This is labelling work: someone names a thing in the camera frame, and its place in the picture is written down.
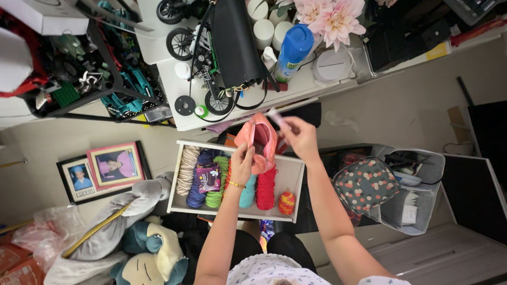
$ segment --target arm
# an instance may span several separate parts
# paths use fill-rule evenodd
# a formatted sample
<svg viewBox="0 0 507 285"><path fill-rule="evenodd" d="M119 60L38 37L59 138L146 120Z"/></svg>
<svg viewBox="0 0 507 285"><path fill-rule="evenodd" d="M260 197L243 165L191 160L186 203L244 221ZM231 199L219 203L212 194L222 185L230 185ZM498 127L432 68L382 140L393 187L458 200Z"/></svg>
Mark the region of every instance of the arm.
<svg viewBox="0 0 507 285"><path fill-rule="evenodd" d="M246 150L246 143L244 143L231 157L231 181L242 185L245 185L250 178L251 161L255 153L253 147ZM227 195L220 205L197 262L194 282L196 285L218 285L225 284L227 281L242 190L234 185L227 187Z"/></svg>
<svg viewBox="0 0 507 285"><path fill-rule="evenodd" d="M297 117L286 117L285 140L307 167L313 214L326 252L345 285L369 276L394 277L354 237L354 228L320 160L315 127Z"/></svg>

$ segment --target polka dot pouch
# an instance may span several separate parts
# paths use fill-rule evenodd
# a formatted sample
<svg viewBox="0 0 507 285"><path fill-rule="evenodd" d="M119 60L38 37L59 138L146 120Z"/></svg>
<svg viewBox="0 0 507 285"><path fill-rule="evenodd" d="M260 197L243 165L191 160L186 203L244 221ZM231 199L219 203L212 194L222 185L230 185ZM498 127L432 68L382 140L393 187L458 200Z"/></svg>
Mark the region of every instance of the polka dot pouch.
<svg viewBox="0 0 507 285"><path fill-rule="evenodd" d="M377 157L366 157L343 168L333 178L333 186L343 204L358 215L400 192L392 171Z"/></svg>

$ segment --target blue yarn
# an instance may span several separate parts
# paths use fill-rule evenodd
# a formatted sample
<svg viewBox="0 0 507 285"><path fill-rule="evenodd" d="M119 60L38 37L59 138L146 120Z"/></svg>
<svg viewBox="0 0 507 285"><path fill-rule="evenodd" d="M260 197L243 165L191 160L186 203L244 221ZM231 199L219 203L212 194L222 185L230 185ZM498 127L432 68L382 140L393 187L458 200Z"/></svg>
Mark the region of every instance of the blue yarn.
<svg viewBox="0 0 507 285"><path fill-rule="evenodd" d="M222 151L214 149L204 149L197 158L197 163L211 163L215 156L222 154ZM199 180L197 179L197 167L194 168L194 181L190 187L189 195L187 196L187 205L192 208L200 208L206 199L206 192L199 193Z"/></svg>
<svg viewBox="0 0 507 285"><path fill-rule="evenodd" d="M243 191L241 191L241 197L239 198L239 207L241 208L250 208L252 203L254 202L255 192L256 192L256 182L257 175L251 175L250 179L245 185Z"/></svg>

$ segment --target picture frame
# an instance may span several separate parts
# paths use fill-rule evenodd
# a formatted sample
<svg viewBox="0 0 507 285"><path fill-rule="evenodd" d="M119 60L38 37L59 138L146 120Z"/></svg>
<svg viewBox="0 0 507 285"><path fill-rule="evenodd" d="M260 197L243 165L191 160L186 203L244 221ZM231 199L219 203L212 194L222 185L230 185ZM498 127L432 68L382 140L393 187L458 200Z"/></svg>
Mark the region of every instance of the picture frame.
<svg viewBox="0 0 507 285"><path fill-rule="evenodd" d="M144 174L144 177L146 179L152 179L150 168L148 167L148 162L146 160L146 157L144 156L144 150L142 148L142 144L140 141L135 142L137 146L137 150L139 153L139 159L140 164L142 167L142 172ZM65 192L67 194L67 197L69 199L70 203L75 203L76 205L96 201L102 198L111 197L113 195L117 195L120 193L125 193L132 190L132 185L135 182L124 184L121 186L112 186L110 188L97 190L96 183L93 180L92 177L92 166L90 164L90 161L88 159L87 155L81 155L78 157L70 158L67 160L63 160L56 163L56 166L58 168L58 172L60 174L60 177L62 179L63 186L65 188ZM78 184L78 189L76 190L75 181L77 179L76 177L76 170L74 169L76 166L79 166L82 168L83 176L84 178L89 178L91 181L92 186L91 187L85 187L86 185L82 185L84 183L84 180L82 184Z"/></svg>
<svg viewBox="0 0 507 285"><path fill-rule="evenodd" d="M144 180L136 142L87 150L97 191Z"/></svg>

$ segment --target floor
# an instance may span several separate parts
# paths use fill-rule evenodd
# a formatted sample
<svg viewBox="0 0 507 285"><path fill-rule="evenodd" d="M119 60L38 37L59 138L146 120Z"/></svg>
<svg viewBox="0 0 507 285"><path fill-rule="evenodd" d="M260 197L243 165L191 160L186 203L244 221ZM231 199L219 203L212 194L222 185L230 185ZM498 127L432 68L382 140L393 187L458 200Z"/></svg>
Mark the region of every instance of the floor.
<svg viewBox="0 0 507 285"><path fill-rule="evenodd" d="M498 39L321 98L323 119L317 130L318 145L323 148L380 143L442 152L446 143L456 142L447 109L466 106L456 77L463 77L476 104L506 100L505 66L505 47L502 39ZM79 112L105 115L100 103L83 107ZM353 124L334 126L339 120L332 125L326 120L330 114ZM87 149L140 139L155 176L174 170L178 138L206 141L211 135L177 132L167 127L70 119L34 122L4 130L0 132L0 145L6 147L0 149L0 164L23 157L28 163L0 169L0 224L12 225L29 219L35 211L68 205L55 166L58 161L85 154ZM449 207L441 196L439 193L430 227L452 221ZM81 205L80 211L89 221L107 202L107 198L90 202ZM409 237L384 225L356 228L356 236L366 248ZM316 266L329 262L318 233L303 234L300 238L312 253Z"/></svg>

